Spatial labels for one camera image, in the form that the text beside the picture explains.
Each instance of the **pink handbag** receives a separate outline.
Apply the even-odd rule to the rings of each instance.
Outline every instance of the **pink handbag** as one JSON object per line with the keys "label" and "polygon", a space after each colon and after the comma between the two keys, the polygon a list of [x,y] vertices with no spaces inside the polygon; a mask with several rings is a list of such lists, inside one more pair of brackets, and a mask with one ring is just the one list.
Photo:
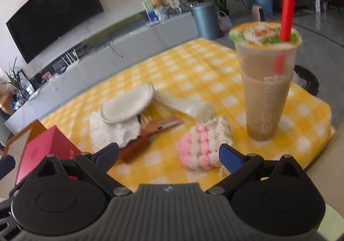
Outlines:
{"label": "pink handbag", "polygon": [[231,28],[233,28],[233,24],[229,17],[224,13],[223,11],[218,11],[216,13],[217,19],[218,19],[218,24],[220,25],[220,29],[223,32],[229,31]]}

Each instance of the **black television screen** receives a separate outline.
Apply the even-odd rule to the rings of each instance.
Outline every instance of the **black television screen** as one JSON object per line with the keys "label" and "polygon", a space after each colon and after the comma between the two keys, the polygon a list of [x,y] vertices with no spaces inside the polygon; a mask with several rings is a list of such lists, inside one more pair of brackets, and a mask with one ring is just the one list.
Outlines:
{"label": "black television screen", "polygon": [[29,0],[7,27],[28,63],[70,29],[102,11],[99,0]]}

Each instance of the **brown beverage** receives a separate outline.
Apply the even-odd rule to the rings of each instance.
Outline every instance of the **brown beverage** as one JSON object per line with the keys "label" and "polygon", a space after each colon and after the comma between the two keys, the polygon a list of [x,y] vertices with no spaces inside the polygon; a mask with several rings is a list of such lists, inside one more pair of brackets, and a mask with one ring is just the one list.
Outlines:
{"label": "brown beverage", "polygon": [[248,23],[230,32],[238,53],[243,81],[248,135],[258,141],[271,139],[280,121],[301,37],[279,40],[278,23]]}

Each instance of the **tablecloth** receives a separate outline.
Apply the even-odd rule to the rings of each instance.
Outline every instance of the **tablecloth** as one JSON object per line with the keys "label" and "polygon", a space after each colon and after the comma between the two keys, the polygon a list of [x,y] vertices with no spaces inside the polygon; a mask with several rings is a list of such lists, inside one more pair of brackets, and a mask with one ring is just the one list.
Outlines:
{"label": "tablecloth", "polygon": [[[306,167],[334,133],[328,104],[291,84],[275,137],[266,142],[246,132],[245,100],[234,50],[203,38],[189,41],[134,65],[71,100],[42,123],[58,128],[82,151],[92,151],[89,117],[106,100],[151,82],[157,91],[176,97],[212,102],[217,115],[225,115],[233,131],[234,147],[243,154],[257,153],[266,160],[293,155]],[[140,183],[199,182],[207,189],[221,178],[218,168],[209,171],[184,169],[177,157],[177,143],[195,124],[182,113],[182,125],[159,132],[151,146],[132,163],[120,160],[108,174],[133,191]]]}

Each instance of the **blue cylindrical trash can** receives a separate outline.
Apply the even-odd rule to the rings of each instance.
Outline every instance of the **blue cylindrical trash can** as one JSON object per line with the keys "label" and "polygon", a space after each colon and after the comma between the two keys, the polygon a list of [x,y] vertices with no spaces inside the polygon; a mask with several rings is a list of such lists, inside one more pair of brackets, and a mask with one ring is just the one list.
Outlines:
{"label": "blue cylindrical trash can", "polygon": [[196,25],[200,37],[214,40],[221,33],[218,24],[215,5],[212,2],[204,2],[192,7],[192,14],[195,16]]}

